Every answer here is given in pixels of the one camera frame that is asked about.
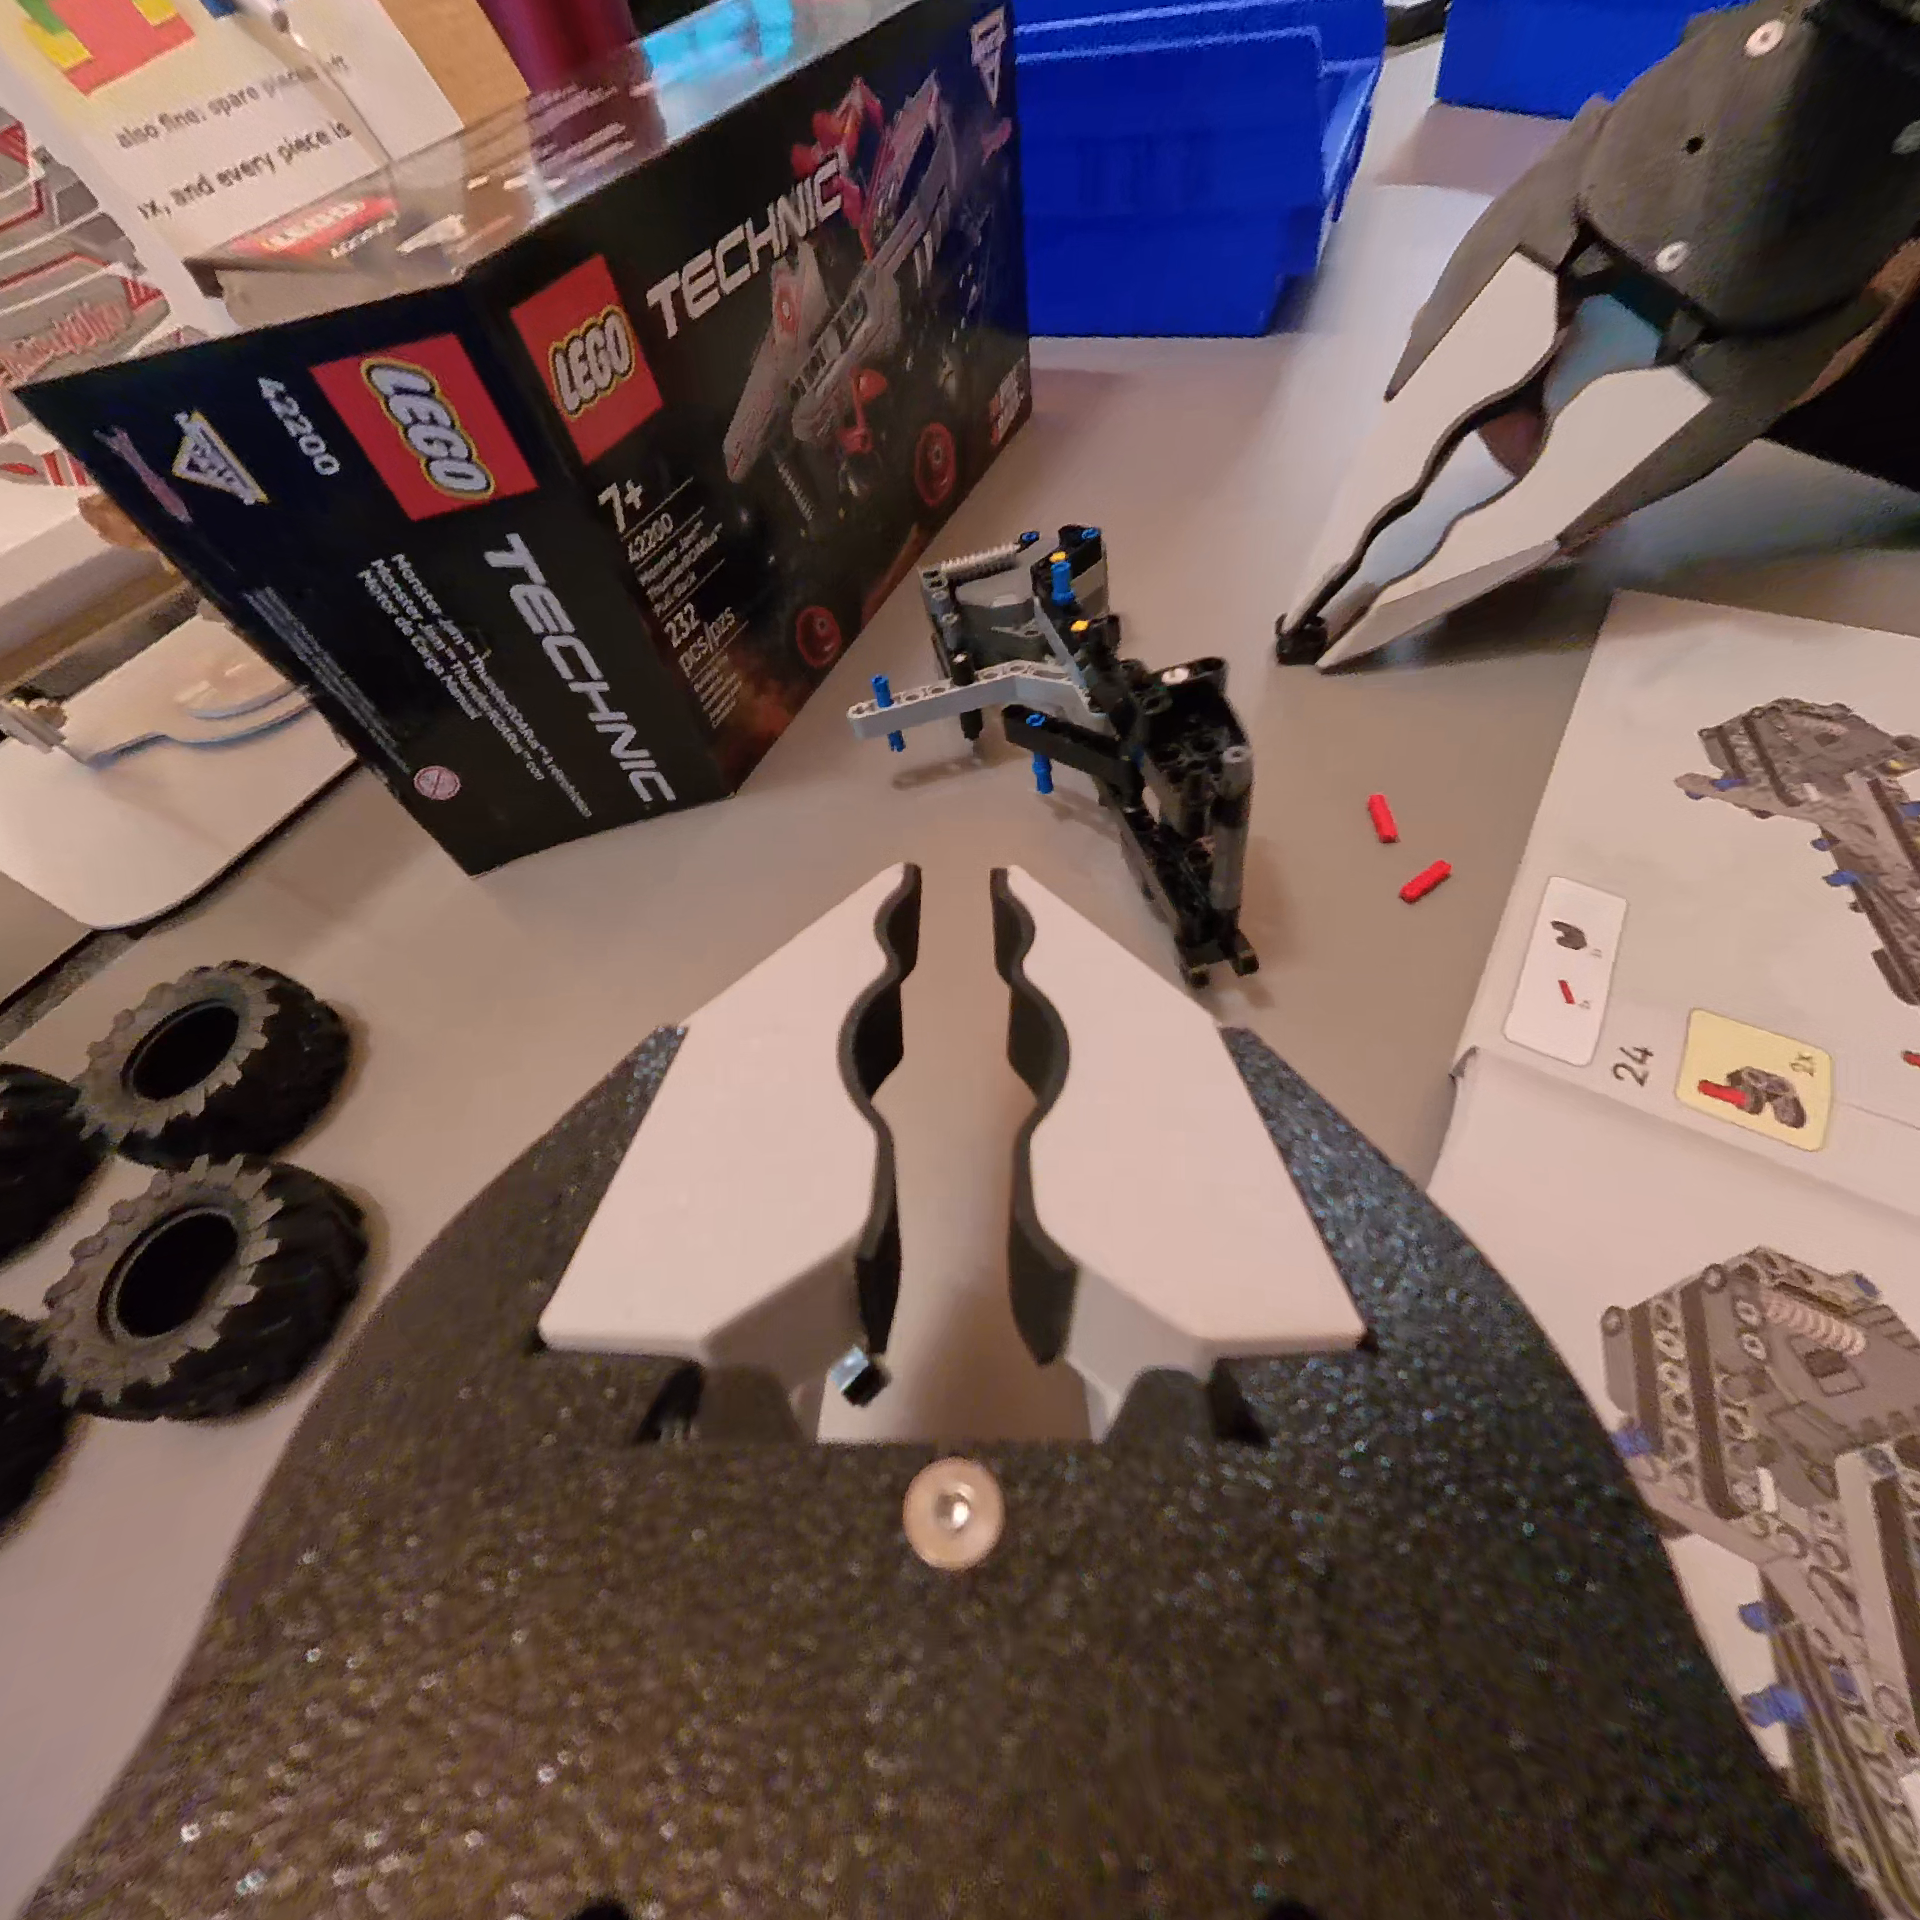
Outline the grey red printed sheet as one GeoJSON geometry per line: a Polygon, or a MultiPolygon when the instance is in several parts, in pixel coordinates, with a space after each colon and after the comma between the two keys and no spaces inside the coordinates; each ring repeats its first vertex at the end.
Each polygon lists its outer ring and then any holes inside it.
{"type": "Polygon", "coordinates": [[[88,184],[1,114],[1,477],[76,489],[77,464],[17,391],[205,337],[202,311],[161,290],[88,184]]]}

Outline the blue plastic bin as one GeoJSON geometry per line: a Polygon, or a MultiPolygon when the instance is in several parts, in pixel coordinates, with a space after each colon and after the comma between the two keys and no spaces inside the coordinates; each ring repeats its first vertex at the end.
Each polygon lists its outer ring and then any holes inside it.
{"type": "Polygon", "coordinates": [[[1668,56],[1722,1],[1453,1],[1432,97],[1570,118],[1668,56]]]}
{"type": "Polygon", "coordinates": [[[1029,332],[1272,328],[1358,170],[1383,5],[1022,5],[1012,48],[1029,332]]]}

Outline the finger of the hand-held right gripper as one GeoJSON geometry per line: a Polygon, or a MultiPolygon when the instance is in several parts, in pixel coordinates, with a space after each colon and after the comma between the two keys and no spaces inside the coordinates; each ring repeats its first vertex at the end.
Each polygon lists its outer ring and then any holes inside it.
{"type": "Polygon", "coordinates": [[[1576,520],[1705,406],[1706,396],[1680,368],[1600,375],[1549,418],[1533,464],[1458,519],[1468,520],[1473,543],[1497,553],[1549,543],[1549,556],[1525,575],[1557,559],[1576,536],[1576,520]]]}
{"type": "Polygon", "coordinates": [[[1512,254],[1418,366],[1397,375],[1333,495],[1303,585],[1277,620],[1279,663],[1343,665],[1369,655],[1549,556],[1549,543],[1497,553],[1469,540],[1465,519],[1453,519],[1423,565],[1383,583],[1343,626],[1325,616],[1380,529],[1418,502],[1450,450],[1484,418],[1502,414],[1546,368],[1558,335],[1557,274],[1512,254]]]}

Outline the black toy set box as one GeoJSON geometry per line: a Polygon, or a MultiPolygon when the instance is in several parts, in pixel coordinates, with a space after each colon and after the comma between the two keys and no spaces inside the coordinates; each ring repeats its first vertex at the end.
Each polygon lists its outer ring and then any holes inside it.
{"type": "Polygon", "coordinates": [[[28,386],[466,870],[738,790],[1033,404],[1008,5],[708,5],[28,386]]]}

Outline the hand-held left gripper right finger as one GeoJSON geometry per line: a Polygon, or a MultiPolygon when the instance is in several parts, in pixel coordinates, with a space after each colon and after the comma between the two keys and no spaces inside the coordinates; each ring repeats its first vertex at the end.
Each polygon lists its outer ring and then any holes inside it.
{"type": "Polygon", "coordinates": [[[1230,1047],[1186,991],[1022,865],[991,870],[1009,996],[1008,1279],[1030,1357],[1102,1442],[1145,1375],[1345,1352],[1360,1309],[1230,1047]]]}

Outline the toy instruction booklet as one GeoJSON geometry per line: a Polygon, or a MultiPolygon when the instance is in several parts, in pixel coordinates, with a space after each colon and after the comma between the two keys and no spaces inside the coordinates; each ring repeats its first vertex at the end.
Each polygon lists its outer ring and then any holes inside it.
{"type": "Polygon", "coordinates": [[[1913,638],[1621,593],[1431,1176],[1884,1916],[1916,1916],[1916,716],[1913,638]]]}

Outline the black toy tire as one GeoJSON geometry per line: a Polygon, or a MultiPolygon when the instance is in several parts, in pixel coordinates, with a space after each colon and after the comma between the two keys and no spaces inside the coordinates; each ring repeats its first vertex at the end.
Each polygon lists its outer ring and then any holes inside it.
{"type": "Polygon", "coordinates": [[[65,1408],[198,1423],[274,1398],[360,1285],[346,1190],[288,1161],[197,1158],[113,1202],[46,1290],[39,1381],[65,1408]]]}
{"type": "Polygon", "coordinates": [[[87,1049],[79,1117],[154,1168],[269,1158],[334,1102],[349,1054],[345,1020],[300,980],[254,962],[191,966],[87,1049]]]}
{"type": "Polygon", "coordinates": [[[1,1524],[34,1500],[65,1440],[62,1384],[40,1324],[1,1309],[1,1524]]]}
{"type": "Polygon", "coordinates": [[[73,1209],[104,1158],[106,1140],[73,1082],[1,1062],[1,1261],[73,1209]]]}

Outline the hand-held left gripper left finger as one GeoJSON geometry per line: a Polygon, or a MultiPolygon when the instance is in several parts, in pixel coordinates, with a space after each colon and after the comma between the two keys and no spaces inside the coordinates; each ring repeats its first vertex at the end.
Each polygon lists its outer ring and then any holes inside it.
{"type": "Polygon", "coordinates": [[[666,1036],[672,1061],[537,1330],[554,1352],[693,1361],[783,1391],[884,1384],[900,1289],[893,1134],[920,868],[897,861],[666,1036]]]}

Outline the grey desk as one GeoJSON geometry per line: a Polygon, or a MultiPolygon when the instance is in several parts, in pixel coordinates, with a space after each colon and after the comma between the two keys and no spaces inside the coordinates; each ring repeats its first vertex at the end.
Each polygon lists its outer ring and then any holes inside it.
{"type": "MultiPolygon", "coordinates": [[[[1255,1029],[1408,1175],[1449,1120],[1453,1041],[1512,884],[1586,652],[1618,590],[1916,633],[1916,502],[1759,446],[1399,652],[1333,677],[1272,660],[1272,623],[1365,440],[1410,317],[1461,232],[1557,124],[1432,102],[1442,45],[1383,64],[1322,265],[1258,341],[1036,341],[1036,412],[938,551],[1100,524],[1126,640],[1218,653],[1255,737],[1244,921],[1261,958],[1207,1000],[1255,1029]],[[1365,802],[1385,792],[1399,842],[1365,802]],[[1437,857],[1426,900],[1399,886],[1437,857]]],[[[965,1442],[1085,1429],[1076,1384],[1024,1354],[1004,1206],[1022,1086],[1004,1061],[989,868],[1015,861],[1156,970],[1167,944],[1085,800],[950,729],[855,743],[870,674],[927,671],[903,585],[730,800],[471,880],[368,774],[220,889],[76,958],[10,1061],[73,1071],[113,1012],[246,958],[354,1020],[342,1104],[297,1158],[357,1189],[375,1256],[342,1337],[233,1423],[76,1425],[4,1534],[4,1916],[87,1825],[169,1695],[289,1430],[384,1289],[650,1029],[694,1012],[881,865],[922,868],[903,1066],[880,1090],[903,1184],[893,1383],[829,1408],[841,1438],[965,1442]]]]}

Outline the white flat board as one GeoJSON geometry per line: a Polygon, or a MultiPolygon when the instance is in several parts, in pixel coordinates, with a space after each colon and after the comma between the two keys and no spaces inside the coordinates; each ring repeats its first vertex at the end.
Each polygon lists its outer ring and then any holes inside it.
{"type": "Polygon", "coordinates": [[[84,927],[169,913],[352,770],[311,696],[180,581],[4,602],[4,877],[84,927]]]}

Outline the black grey toy chassis assembly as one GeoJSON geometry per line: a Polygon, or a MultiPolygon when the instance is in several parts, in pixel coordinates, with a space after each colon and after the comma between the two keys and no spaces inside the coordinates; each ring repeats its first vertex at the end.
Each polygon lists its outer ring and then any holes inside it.
{"type": "Polygon", "coordinates": [[[1040,794],[1058,765],[1092,782],[1190,988],[1214,968],[1255,974],[1241,884],[1257,765],[1226,663],[1150,668],[1128,655],[1108,545],[1088,524],[927,565],[918,596],[938,677],[903,689],[874,677],[870,696],[848,709],[852,735],[900,751],[909,729],[956,722],[981,737],[997,718],[1033,760],[1040,794]]]}

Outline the white printed instruction sheet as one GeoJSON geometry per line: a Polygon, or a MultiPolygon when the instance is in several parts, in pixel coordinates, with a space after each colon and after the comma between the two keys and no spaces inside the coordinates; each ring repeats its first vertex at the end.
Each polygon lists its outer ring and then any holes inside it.
{"type": "Polygon", "coordinates": [[[186,325],[186,261],[449,137],[386,5],[4,1],[4,117],[92,194],[186,325]]]}

